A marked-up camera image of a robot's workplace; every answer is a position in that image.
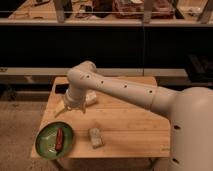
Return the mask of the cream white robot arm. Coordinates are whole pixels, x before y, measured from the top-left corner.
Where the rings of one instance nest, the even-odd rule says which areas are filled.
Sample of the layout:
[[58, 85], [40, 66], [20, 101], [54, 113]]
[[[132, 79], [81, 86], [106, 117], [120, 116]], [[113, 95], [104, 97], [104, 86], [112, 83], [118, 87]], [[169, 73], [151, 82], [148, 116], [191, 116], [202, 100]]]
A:
[[142, 107], [169, 120], [168, 171], [213, 171], [213, 90], [192, 87], [175, 91], [161, 86], [108, 78], [85, 61], [67, 72], [69, 87], [55, 108], [85, 109], [86, 92], [96, 90]]

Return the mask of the cream gripper wrist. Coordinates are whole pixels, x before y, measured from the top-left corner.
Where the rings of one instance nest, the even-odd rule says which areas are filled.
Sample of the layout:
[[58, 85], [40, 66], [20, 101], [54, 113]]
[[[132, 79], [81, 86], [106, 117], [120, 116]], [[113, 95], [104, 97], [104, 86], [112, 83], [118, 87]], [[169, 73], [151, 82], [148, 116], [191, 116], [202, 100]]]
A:
[[64, 95], [64, 101], [61, 100], [55, 110], [54, 117], [58, 117], [61, 113], [68, 110], [81, 110], [83, 113], [86, 112], [86, 93], [76, 91], [66, 91]]

